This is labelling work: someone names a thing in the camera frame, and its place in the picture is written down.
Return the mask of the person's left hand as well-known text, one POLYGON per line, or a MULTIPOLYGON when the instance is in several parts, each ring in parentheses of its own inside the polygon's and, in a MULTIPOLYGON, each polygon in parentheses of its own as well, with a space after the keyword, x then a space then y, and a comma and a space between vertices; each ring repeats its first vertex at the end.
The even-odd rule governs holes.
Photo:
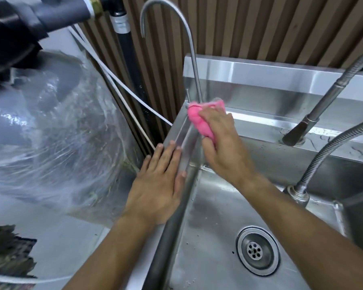
POLYGON ((158 144, 155 148, 149 169, 150 176, 138 179, 138 174, 133 182, 128 195, 127 203, 122 216, 143 220, 146 224, 159 225, 166 223, 174 214, 179 205, 173 202, 174 181, 179 173, 178 167, 182 155, 182 148, 175 147, 173 156, 176 159, 176 175, 155 177, 155 166, 161 152, 166 147, 158 144))

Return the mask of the person's right hand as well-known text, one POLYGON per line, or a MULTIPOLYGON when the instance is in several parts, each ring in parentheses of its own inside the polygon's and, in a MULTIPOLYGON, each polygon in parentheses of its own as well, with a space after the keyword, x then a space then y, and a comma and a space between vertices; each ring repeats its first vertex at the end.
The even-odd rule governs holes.
POLYGON ((253 191, 257 172, 236 128, 234 137, 224 138, 217 146, 210 138, 204 137, 202 147, 207 162, 216 174, 243 196, 253 191))

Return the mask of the pink cleaning cloth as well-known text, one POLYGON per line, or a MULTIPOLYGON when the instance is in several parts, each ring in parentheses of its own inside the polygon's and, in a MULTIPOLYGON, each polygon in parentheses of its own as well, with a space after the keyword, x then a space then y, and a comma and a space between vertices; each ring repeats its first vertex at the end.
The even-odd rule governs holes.
POLYGON ((213 109, 222 109, 225 111, 224 101, 222 99, 216 98, 211 102, 191 102, 187 106, 187 116, 193 126, 198 130, 198 132, 204 136, 211 139, 213 144, 216 144, 216 139, 207 121, 199 114, 205 107, 210 107, 213 109))

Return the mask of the person's left forearm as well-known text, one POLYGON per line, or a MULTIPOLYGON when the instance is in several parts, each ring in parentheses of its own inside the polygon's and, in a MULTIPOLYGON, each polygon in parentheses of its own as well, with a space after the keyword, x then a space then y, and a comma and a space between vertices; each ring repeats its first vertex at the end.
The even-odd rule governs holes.
POLYGON ((159 214, 127 211, 62 290, 119 290, 133 269, 159 214))

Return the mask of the person's right forearm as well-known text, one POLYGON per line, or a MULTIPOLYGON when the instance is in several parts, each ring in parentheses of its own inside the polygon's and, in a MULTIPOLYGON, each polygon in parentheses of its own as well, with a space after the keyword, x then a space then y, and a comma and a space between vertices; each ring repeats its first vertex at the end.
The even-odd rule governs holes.
POLYGON ((264 176, 244 196, 312 290, 363 290, 363 250, 301 207, 264 176))

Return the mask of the stainless steel sink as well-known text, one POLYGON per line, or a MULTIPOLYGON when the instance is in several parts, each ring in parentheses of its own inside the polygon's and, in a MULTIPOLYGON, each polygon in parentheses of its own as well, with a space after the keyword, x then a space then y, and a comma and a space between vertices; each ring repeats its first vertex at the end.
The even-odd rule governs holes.
POLYGON ((203 155, 184 103, 165 145, 183 148, 187 170, 181 203, 156 229, 126 290, 363 290, 363 164, 339 151, 311 174, 309 195, 284 188, 297 182, 315 151, 272 142, 271 126, 235 116, 235 147, 224 163, 203 155))

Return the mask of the chrome gooseneck faucet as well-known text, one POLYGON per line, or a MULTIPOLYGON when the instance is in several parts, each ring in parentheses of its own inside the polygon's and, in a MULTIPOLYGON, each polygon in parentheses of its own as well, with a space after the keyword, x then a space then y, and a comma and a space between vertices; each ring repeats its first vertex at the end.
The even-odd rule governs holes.
MULTIPOLYGON (((198 50, 200 0, 170 0, 184 14, 193 36, 194 50, 198 50)), ((182 78, 184 57, 190 53, 187 33, 176 13, 164 4, 154 4, 146 10, 145 36, 150 66, 154 68, 154 77, 159 77, 163 88, 164 101, 169 105, 180 106, 184 101, 185 91, 182 78)))

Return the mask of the white tube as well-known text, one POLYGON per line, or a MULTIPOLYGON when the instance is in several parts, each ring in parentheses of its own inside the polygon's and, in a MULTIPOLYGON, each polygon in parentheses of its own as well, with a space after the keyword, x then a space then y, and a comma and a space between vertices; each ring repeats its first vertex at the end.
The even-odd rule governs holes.
POLYGON ((87 40, 87 37, 83 33, 82 29, 78 24, 74 25, 74 29, 71 27, 69 28, 70 33, 73 35, 74 38, 77 39, 77 41, 86 49, 86 51, 91 55, 91 57, 96 60, 96 62, 100 65, 100 67, 106 71, 106 73, 112 78, 112 80, 118 85, 120 85, 128 94, 130 94, 131 97, 133 97, 135 100, 137 100, 143 107, 145 107, 148 111, 153 113, 155 116, 157 116, 159 119, 167 123, 169 126, 172 126, 173 124, 168 121, 165 117, 160 115, 158 112, 156 112, 154 109, 152 109, 147 103, 145 103, 142 99, 140 99, 129 87, 127 87, 107 66, 104 64, 101 59, 98 57, 96 51, 90 44, 90 42, 87 40))
POLYGON ((92 64, 93 66, 95 66, 96 64, 97 66, 97 71, 100 73, 100 75, 102 76, 105 85, 107 86, 109 92, 111 93, 114 101, 115 101, 115 105, 121 110, 121 112, 123 113, 124 117, 127 116, 126 121, 128 123, 132 123, 133 124, 133 129, 134 131, 136 129, 138 129, 141 132, 141 135, 145 138, 145 140, 147 141, 148 146, 150 146, 153 150, 155 150, 155 145, 153 144, 152 140, 150 139, 150 136, 146 133, 145 128, 141 125, 141 122, 139 120, 139 118, 136 117, 135 112, 131 109, 130 104, 128 103, 128 101, 125 99, 125 97, 123 96, 121 90, 120 90, 120 85, 118 85, 118 83, 114 82, 112 80, 112 78, 106 73, 105 70, 103 70, 100 65, 96 62, 96 60, 94 60, 91 55, 87 52, 86 56, 90 59, 92 59, 92 64))

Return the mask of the clear plastic bag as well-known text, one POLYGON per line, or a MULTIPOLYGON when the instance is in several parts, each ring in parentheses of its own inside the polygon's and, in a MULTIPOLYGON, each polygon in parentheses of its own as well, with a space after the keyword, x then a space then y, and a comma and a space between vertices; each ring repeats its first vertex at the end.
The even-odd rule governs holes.
POLYGON ((143 155, 87 58, 39 52, 0 81, 0 194, 111 227, 143 155))

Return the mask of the round sink drain strainer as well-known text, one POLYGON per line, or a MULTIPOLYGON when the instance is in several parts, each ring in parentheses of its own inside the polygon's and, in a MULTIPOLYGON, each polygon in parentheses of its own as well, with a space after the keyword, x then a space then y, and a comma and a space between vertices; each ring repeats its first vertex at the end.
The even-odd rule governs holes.
POLYGON ((245 227, 237 237, 236 249, 244 267, 256 276, 271 276, 279 268, 281 255, 278 244, 261 227, 245 227))

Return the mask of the black vertical pipe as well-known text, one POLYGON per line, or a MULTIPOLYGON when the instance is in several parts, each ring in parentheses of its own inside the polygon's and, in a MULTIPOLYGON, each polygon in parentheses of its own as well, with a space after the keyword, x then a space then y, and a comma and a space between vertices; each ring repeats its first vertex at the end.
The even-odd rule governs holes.
POLYGON ((125 10, 123 0, 111 0, 110 16, 113 29, 117 34, 118 41, 125 59, 126 67, 130 76, 131 83, 137 96, 148 106, 150 102, 144 89, 142 76, 136 59, 136 52, 131 35, 131 27, 125 10))

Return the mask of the flexible metal spray faucet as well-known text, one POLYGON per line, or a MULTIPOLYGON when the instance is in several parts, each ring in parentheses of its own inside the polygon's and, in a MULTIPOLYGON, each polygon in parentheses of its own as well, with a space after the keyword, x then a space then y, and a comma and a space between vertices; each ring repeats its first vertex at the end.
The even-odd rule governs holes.
POLYGON ((351 79, 363 69, 363 55, 356 59, 343 74, 333 83, 326 94, 320 99, 316 106, 307 114, 300 123, 290 130, 283 138, 283 144, 295 146, 299 144, 304 136, 318 123, 320 116, 339 96, 349 84, 351 79))

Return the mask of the grey insulated pipe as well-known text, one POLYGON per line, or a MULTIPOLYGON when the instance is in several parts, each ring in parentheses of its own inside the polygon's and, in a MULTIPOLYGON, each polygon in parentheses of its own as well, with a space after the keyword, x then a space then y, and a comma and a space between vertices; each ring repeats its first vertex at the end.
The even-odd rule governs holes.
POLYGON ((94 19, 109 10, 109 0, 58 0, 30 6, 46 32, 94 19))

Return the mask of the black filter housing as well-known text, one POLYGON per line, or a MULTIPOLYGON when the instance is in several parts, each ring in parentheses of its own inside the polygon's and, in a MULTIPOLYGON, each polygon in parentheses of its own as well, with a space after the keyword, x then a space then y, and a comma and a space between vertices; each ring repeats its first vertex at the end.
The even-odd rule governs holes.
POLYGON ((26 69, 35 64, 48 32, 28 4, 0 0, 0 81, 8 81, 12 68, 26 69))

